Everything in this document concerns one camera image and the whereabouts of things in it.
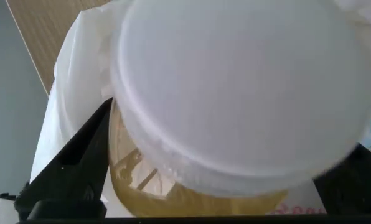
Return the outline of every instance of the white lid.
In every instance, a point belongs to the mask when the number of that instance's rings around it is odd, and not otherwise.
[[[118,50],[131,107],[167,153],[282,180],[254,192],[334,165],[370,114],[371,71],[330,1],[136,1]]]

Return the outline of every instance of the clear plastic jar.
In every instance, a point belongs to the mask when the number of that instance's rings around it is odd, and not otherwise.
[[[286,191],[257,197],[214,197],[198,193],[162,175],[129,137],[116,101],[110,116],[110,172],[121,203],[137,217],[264,215]]]

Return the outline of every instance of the black plastic part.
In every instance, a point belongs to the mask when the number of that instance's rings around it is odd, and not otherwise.
[[[102,220],[106,208],[100,200],[41,200],[37,202],[28,220],[92,219]]]
[[[314,183],[328,214],[371,214],[371,152],[360,144]]]
[[[106,218],[101,220],[31,220],[19,222],[21,224],[199,224],[199,223],[269,223],[269,224],[316,224],[316,223],[333,223],[333,224],[353,224],[353,223],[371,223],[371,215],[348,215],[348,216],[328,216],[328,215],[271,215],[271,216],[254,216],[254,217],[190,217],[190,218]]]
[[[112,99],[109,99],[97,109],[78,133],[17,197],[14,207],[19,213],[20,220],[25,220],[39,201],[42,201],[43,205],[46,200],[61,200],[63,203],[61,207],[65,207],[64,203],[71,200],[100,201],[108,170],[111,102]],[[105,213],[106,210],[95,218],[104,217]]]

